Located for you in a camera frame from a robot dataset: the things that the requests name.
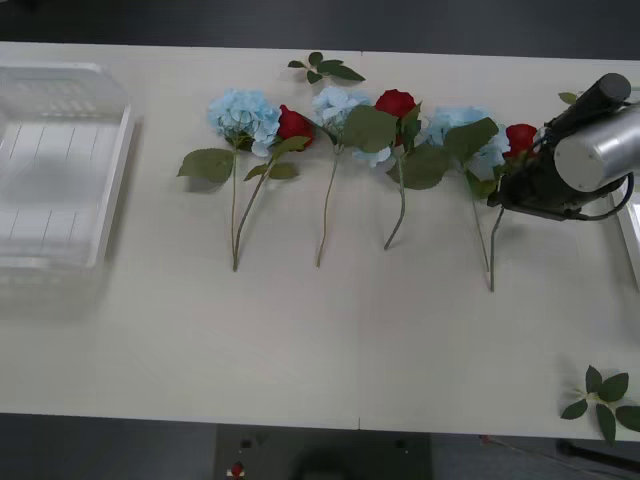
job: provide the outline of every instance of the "red rose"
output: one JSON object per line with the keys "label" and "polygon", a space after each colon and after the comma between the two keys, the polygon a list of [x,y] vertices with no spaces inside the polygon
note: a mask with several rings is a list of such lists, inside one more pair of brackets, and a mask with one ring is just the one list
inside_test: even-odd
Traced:
{"label": "red rose", "polygon": [[280,128],[278,136],[283,140],[291,137],[309,137],[309,141],[304,144],[307,148],[313,142],[313,126],[298,112],[289,110],[284,105],[280,105]]}
{"label": "red rose", "polygon": [[416,106],[416,102],[407,92],[387,90],[376,102],[376,110],[387,112],[394,117],[402,118]]}
{"label": "red rose", "polygon": [[519,123],[517,125],[511,125],[507,128],[507,138],[509,139],[509,146],[511,150],[504,154],[505,157],[517,157],[523,150],[529,150],[533,145],[533,137],[535,137],[538,130],[526,123]]}

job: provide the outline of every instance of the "leaf sprig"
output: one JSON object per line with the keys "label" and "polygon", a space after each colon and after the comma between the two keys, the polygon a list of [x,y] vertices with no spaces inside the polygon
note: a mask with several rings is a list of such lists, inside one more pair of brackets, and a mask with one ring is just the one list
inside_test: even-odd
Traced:
{"label": "leaf sprig", "polygon": [[310,66],[298,60],[292,60],[289,62],[288,67],[305,68],[307,70],[307,80],[311,85],[329,76],[356,82],[365,80],[362,75],[343,65],[344,62],[342,60],[324,60],[324,56],[320,52],[312,52],[308,61]]}
{"label": "leaf sprig", "polygon": [[640,407],[621,406],[615,408],[610,403],[619,402],[629,388],[629,374],[619,373],[602,380],[598,370],[589,365],[585,375],[586,392],[580,392],[582,399],[569,405],[562,412],[561,418],[575,420],[580,418],[589,407],[588,400],[596,402],[598,425],[605,441],[613,445],[616,439],[616,418],[629,430],[640,432]]}

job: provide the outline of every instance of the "blue hydrangea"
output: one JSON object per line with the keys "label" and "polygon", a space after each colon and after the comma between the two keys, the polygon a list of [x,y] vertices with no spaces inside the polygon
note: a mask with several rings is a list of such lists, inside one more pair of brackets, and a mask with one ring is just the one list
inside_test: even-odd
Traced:
{"label": "blue hydrangea", "polygon": [[316,121],[334,133],[344,127],[347,116],[358,105],[371,105],[364,92],[347,92],[338,87],[326,87],[311,102]]}
{"label": "blue hydrangea", "polygon": [[[447,132],[454,127],[468,125],[489,117],[489,112],[477,107],[438,107],[429,118],[427,141],[433,145],[443,145]],[[498,125],[498,133],[483,146],[467,165],[478,180],[494,180],[493,167],[504,164],[502,154],[509,151],[506,127]]]}
{"label": "blue hydrangea", "polygon": [[386,147],[376,153],[366,153],[360,149],[353,151],[353,158],[367,162],[371,168],[375,168],[379,163],[384,162],[391,156],[391,148]]}
{"label": "blue hydrangea", "polygon": [[260,91],[230,89],[209,105],[209,122],[224,137],[250,135],[253,153],[266,157],[280,127],[280,113]]}

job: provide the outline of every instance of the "black cable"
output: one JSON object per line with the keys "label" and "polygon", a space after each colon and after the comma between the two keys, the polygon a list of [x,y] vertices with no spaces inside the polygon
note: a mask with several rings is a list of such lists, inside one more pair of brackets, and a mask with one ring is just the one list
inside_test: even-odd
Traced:
{"label": "black cable", "polygon": [[630,173],[629,175],[627,175],[627,192],[624,194],[624,198],[622,199],[622,201],[618,205],[613,207],[613,209],[608,211],[607,213],[603,213],[602,215],[593,215],[593,216],[582,215],[582,214],[579,213],[575,217],[571,217],[571,219],[572,220],[582,220],[582,221],[586,221],[586,222],[596,222],[596,221],[599,221],[599,220],[604,220],[605,218],[609,218],[611,215],[615,215],[620,210],[622,210],[624,208],[624,206],[631,199],[631,195],[633,194],[633,183],[634,183],[634,181],[633,181],[633,173]]}

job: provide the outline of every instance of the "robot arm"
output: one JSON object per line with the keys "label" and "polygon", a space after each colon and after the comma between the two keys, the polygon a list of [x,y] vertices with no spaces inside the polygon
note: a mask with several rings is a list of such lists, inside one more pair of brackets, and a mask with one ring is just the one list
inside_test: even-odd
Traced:
{"label": "robot arm", "polygon": [[[609,73],[564,113],[546,124],[533,161],[504,175],[489,206],[554,220],[601,220],[624,206],[640,168],[640,108],[628,107],[629,81]],[[618,189],[628,179],[623,202],[605,215],[581,208]]]}

